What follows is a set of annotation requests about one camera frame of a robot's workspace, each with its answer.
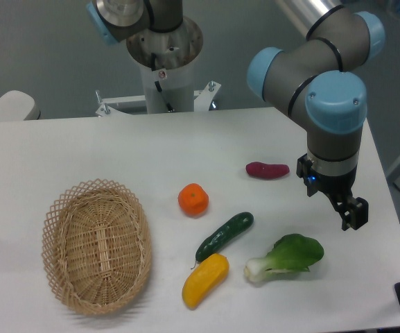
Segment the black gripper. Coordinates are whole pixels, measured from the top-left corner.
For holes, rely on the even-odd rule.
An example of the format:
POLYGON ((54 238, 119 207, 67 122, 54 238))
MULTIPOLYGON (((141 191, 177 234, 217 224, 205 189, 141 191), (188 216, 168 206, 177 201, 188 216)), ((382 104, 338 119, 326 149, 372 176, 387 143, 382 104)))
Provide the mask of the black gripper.
POLYGON ((318 192, 327 196, 334 210, 342 219, 342 230, 349 228, 357 230, 364 226, 369 219, 369 203, 361 197, 352 198, 351 187, 356 178, 357 167, 341 176, 326 176, 314 170, 318 178, 318 192))

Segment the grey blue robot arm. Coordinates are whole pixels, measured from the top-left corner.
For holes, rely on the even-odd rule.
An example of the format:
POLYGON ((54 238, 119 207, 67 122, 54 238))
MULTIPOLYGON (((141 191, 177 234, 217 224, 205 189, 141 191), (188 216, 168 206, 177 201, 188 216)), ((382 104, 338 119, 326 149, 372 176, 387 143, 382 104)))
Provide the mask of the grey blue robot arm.
MULTIPOLYGON (((307 194, 323 193, 339 213, 342 229, 359 229, 368 204, 354 197, 367 92, 353 70, 376 56, 384 27, 368 12, 350 12, 339 1, 279 1, 305 37, 291 52, 269 47, 247 70, 247 85, 303 128, 307 152, 297 175, 307 194)), ((202 32, 183 13, 181 1, 90 1, 87 12, 108 44, 125 42, 141 66, 149 113, 191 112, 190 66, 202 50, 202 32)))

